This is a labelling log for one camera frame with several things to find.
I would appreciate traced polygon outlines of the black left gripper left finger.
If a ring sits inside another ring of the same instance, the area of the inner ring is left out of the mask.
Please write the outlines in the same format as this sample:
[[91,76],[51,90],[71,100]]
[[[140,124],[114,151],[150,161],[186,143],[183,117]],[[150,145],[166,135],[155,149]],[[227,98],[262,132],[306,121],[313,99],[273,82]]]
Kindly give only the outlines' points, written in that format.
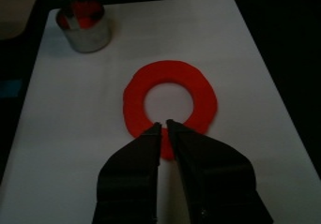
[[155,123],[107,160],[91,224],[155,224],[162,126]]

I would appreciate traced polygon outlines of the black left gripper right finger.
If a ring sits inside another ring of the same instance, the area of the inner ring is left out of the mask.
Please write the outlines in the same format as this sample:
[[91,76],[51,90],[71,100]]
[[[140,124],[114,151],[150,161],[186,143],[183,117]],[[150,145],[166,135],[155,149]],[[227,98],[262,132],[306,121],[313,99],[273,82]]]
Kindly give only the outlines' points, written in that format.
[[249,159],[183,124],[170,120],[167,127],[190,224],[273,224]]

